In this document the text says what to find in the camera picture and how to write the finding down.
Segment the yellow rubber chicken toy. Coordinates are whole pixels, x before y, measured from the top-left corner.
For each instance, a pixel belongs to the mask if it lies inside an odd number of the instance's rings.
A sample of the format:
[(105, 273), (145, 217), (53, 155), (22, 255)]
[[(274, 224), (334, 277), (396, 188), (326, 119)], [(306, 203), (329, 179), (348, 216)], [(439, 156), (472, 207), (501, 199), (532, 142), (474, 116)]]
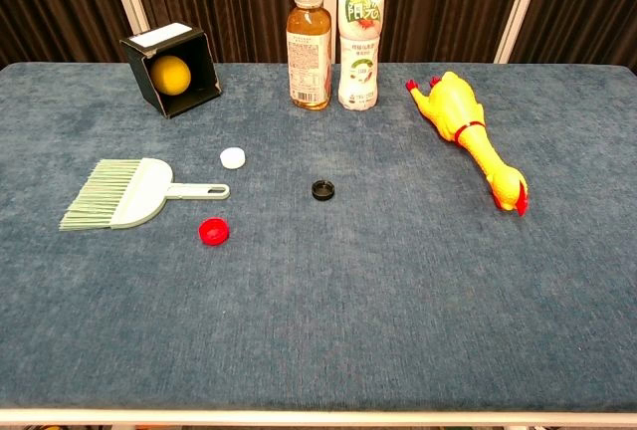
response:
[(414, 80), (405, 87), (422, 116), (439, 135), (466, 149), (485, 175), (496, 206), (517, 211), (523, 216), (529, 206), (529, 188), (525, 177), (506, 164), (492, 146), (486, 127), (483, 105), (472, 87), (452, 71), (429, 82), (430, 93), (424, 95)]

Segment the red bottle cap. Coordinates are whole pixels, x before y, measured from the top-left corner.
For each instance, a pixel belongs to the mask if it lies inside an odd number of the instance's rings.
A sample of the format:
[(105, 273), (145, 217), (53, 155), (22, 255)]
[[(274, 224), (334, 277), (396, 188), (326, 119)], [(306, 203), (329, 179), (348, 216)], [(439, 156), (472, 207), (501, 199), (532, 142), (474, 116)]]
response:
[(198, 235), (203, 244), (217, 246), (229, 238), (230, 227), (223, 218), (211, 217), (199, 225)]

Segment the yellow ball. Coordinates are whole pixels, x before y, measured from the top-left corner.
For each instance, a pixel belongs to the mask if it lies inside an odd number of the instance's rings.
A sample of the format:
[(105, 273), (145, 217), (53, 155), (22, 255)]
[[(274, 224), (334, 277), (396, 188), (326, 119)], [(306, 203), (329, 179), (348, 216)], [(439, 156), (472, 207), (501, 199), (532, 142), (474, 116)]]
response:
[(187, 64), (176, 56), (157, 58), (150, 67), (150, 78), (155, 89), (167, 96), (184, 93), (191, 83)]

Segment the amber tea bottle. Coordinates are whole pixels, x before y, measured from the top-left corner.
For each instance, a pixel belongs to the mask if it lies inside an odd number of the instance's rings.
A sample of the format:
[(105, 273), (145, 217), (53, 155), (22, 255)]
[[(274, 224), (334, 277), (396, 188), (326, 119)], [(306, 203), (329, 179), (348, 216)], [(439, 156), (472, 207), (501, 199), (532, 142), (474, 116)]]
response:
[(331, 16), (323, 0), (294, 1), (286, 25), (290, 97), (320, 110), (331, 96)]

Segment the black cardboard box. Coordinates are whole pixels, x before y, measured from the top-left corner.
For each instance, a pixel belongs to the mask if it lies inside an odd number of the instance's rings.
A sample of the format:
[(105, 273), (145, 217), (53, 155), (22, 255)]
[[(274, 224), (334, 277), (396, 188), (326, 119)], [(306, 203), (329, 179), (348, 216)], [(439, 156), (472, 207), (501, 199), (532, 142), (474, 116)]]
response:
[[(164, 117), (173, 118), (221, 96), (208, 38), (196, 26), (174, 22), (120, 41), (143, 97)], [(189, 88), (178, 96), (157, 91), (150, 78), (152, 63), (176, 56), (190, 69)]]

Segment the blue table cloth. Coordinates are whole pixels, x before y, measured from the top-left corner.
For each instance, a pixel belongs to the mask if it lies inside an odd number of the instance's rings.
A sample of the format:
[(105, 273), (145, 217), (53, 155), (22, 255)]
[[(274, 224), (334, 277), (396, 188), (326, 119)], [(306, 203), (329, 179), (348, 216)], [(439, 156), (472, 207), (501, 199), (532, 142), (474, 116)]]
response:
[[(443, 70), (385, 64), (374, 108), (310, 112), (285, 66), (220, 64), (173, 119), (125, 64), (1, 70), (0, 408), (637, 411), (637, 76), (455, 66), (521, 216), (407, 93)], [(230, 196), (59, 229), (100, 160), (142, 158)]]

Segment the white drink bottle yellow cap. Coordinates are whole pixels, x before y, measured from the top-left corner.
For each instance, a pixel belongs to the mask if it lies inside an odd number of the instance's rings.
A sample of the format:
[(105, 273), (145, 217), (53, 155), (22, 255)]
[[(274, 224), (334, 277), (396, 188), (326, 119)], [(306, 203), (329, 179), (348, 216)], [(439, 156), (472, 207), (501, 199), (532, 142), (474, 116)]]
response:
[(347, 109), (367, 110), (376, 104), (383, 13), (384, 0), (338, 0), (338, 100)]

